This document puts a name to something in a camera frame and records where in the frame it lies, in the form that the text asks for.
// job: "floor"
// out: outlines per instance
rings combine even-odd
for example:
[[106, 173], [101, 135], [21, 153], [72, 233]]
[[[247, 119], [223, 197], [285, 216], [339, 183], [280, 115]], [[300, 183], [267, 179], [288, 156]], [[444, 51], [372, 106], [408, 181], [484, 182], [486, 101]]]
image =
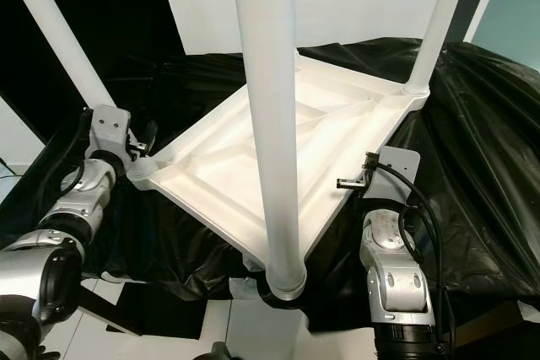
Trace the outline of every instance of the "floor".
[[[86, 280], [83, 285], [114, 304], [122, 290], [121, 283], [102, 280]], [[215, 341], [226, 341], [231, 354], [244, 360], [376, 359], [372, 329], [313, 336], [305, 322], [299, 310], [273, 309], [258, 299], [209, 301], [197, 341], [107, 332], [103, 322], [77, 311], [55, 325], [43, 344], [66, 360], [192, 360], [209, 352]]]

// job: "teal wall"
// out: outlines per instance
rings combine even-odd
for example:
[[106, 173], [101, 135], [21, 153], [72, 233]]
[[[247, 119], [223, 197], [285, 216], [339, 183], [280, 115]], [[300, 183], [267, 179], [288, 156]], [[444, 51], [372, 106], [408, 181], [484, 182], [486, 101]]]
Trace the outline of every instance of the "teal wall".
[[490, 0], [472, 43], [540, 71], [540, 0]]

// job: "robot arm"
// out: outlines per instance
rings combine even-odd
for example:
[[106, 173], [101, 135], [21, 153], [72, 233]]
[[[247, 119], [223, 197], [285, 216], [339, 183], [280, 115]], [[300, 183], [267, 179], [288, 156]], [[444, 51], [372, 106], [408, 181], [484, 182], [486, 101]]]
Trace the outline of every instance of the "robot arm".
[[405, 207], [411, 190], [394, 175], [377, 169], [382, 162], [412, 184], [419, 160], [413, 151], [384, 147], [380, 155], [368, 153], [365, 181], [337, 181], [337, 188], [361, 190], [364, 199], [380, 199], [392, 207], [367, 212], [360, 246], [379, 358], [427, 359], [448, 354], [440, 325], [435, 329], [428, 283], [411, 254], [416, 253], [413, 238], [400, 229], [400, 213], [394, 211], [396, 206]]
[[57, 322], [78, 307], [85, 251], [100, 228], [111, 190], [141, 153], [130, 115], [108, 106], [92, 115], [90, 146], [62, 196], [30, 233], [0, 251], [0, 360], [32, 360]]

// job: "black plastic sheet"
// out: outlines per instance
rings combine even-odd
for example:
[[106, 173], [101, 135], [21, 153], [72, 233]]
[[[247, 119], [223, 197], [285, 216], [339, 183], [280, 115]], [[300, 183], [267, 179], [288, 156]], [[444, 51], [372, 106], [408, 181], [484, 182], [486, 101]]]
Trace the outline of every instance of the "black plastic sheet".
[[[404, 83], [418, 48], [417, 40], [379, 39], [300, 53]], [[136, 134], [148, 120], [158, 122], [157, 150], [234, 93], [245, 75], [240, 56], [171, 56], [164, 63], [127, 58], [105, 82], [117, 104], [132, 112]], [[408, 115], [389, 144], [422, 157], [416, 185], [443, 228], [452, 299], [480, 308], [503, 298], [540, 297], [540, 75], [456, 43], [445, 46], [430, 88], [426, 106]], [[25, 176], [0, 206], [2, 246], [32, 226], [8, 215], [17, 211], [13, 206], [32, 205], [28, 184], [40, 181], [39, 170], [30, 174], [33, 179]], [[264, 299], [302, 308], [312, 330], [368, 325], [359, 242], [370, 204], [349, 199], [306, 262], [301, 299], [281, 303], [263, 273], [251, 274]], [[415, 238], [432, 282], [431, 247], [421, 232]], [[229, 277], [248, 275], [238, 251], [157, 192], [137, 191], [126, 180], [114, 190], [84, 270], [156, 282], [183, 299], [228, 298]]]

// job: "black cloth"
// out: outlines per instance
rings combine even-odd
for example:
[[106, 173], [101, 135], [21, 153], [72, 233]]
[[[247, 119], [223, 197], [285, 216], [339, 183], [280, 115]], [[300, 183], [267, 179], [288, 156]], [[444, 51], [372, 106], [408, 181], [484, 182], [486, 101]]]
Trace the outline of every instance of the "black cloth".
[[[155, 284], [127, 282], [116, 306], [142, 335], [199, 339], [208, 301], [184, 301]], [[108, 325], [109, 332], [120, 332]]]
[[[300, 53], [404, 83], [418, 49], [418, 40], [378, 39]], [[132, 112], [135, 134], [149, 119], [158, 122], [157, 150], [246, 79], [241, 56], [206, 55], [161, 63], [126, 58], [105, 82], [117, 104]], [[415, 183], [443, 228], [452, 299], [472, 309], [504, 298], [534, 303], [540, 297], [540, 75], [473, 45], [447, 44], [430, 89], [425, 107], [410, 113], [388, 144], [422, 157]], [[25, 176], [0, 206], [2, 246], [32, 227], [8, 214], [33, 206], [28, 184], [39, 182], [38, 172]], [[254, 274], [263, 298], [302, 308], [312, 330], [368, 325], [359, 242], [370, 204], [349, 199], [306, 262], [300, 300], [278, 302], [264, 275]], [[415, 238], [432, 282], [432, 249], [421, 232]], [[114, 190], [84, 270], [156, 282], [183, 299], [228, 298], [229, 277], [248, 276], [238, 251], [157, 192], [139, 192], [126, 180]]]

